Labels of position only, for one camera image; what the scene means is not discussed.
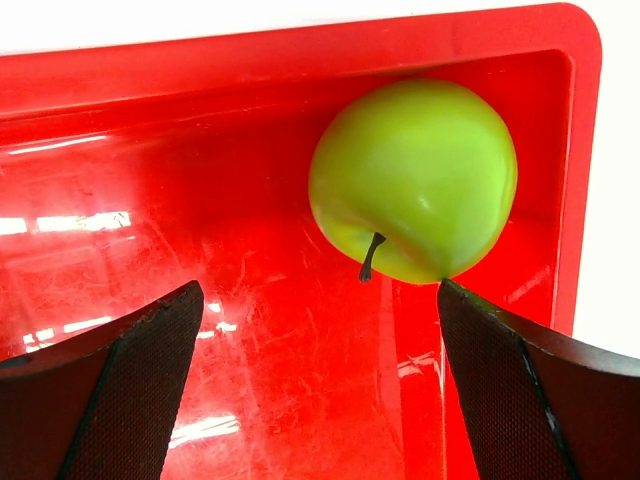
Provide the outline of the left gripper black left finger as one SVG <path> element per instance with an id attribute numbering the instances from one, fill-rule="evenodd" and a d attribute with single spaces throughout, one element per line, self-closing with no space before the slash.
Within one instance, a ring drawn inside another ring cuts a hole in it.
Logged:
<path id="1" fill-rule="evenodd" d="M 160 478 L 203 311 L 201 286 L 190 281 L 2 361 L 2 478 Z"/>

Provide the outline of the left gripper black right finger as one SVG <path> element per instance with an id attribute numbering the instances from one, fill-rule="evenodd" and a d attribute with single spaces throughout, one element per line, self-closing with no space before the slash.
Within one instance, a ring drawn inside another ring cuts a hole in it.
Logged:
<path id="1" fill-rule="evenodd" d="M 639 361 L 506 311 L 451 281 L 441 332 L 482 479 L 636 479 Z"/>

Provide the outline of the green apple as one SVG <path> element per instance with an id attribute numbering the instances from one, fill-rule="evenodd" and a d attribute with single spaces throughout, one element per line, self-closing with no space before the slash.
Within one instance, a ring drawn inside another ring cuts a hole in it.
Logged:
<path id="1" fill-rule="evenodd" d="M 518 180 L 502 116 L 460 85 L 410 79 L 377 88 L 328 125 L 309 172 L 324 237 L 369 282 L 425 285 L 466 272 L 497 243 Z"/>

